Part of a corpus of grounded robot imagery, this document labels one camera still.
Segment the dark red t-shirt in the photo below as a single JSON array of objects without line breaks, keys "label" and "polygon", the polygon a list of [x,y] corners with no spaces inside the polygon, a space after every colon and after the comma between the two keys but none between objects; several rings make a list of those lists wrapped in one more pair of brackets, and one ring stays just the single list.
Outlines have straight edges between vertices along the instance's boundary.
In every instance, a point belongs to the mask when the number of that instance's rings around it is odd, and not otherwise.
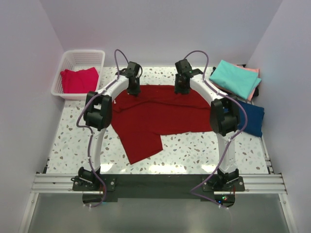
[{"label": "dark red t-shirt", "polygon": [[137,96],[122,91],[112,103],[112,127],[130,164],[163,150],[161,136],[210,132],[210,105],[195,90],[176,94],[171,85],[144,85]]}]

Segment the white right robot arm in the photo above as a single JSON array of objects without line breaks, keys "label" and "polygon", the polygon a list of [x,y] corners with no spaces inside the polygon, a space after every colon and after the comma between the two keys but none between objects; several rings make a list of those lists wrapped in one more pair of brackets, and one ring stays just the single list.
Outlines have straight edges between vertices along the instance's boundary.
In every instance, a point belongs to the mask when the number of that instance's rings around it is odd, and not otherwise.
[{"label": "white right robot arm", "polygon": [[196,91],[210,105],[209,123],[217,136],[219,149],[219,163],[212,175],[203,183],[214,189],[227,191],[239,178],[236,163],[235,142],[232,138],[238,132],[240,123],[237,98],[221,91],[204,78],[204,72],[193,69],[187,59],[175,63],[174,92],[189,94]]}]

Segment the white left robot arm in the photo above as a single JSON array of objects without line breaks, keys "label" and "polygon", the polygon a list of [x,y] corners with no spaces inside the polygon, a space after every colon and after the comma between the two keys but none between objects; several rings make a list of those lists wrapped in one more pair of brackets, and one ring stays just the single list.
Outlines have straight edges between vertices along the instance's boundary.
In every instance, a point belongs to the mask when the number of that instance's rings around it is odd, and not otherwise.
[{"label": "white left robot arm", "polygon": [[75,186],[98,190],[104,186],[100,178],[100,153],[106,128],[111,124],[113,100],[124,90],[137,96],[140,93],[141,65],[129,62],[127,67],[118,70],[115,78],[98,91],[90,91],[86,96],[83,111],[78,117],[77,127],[91,132],[87,147],[88,167],[81,167],[73,180]]}]

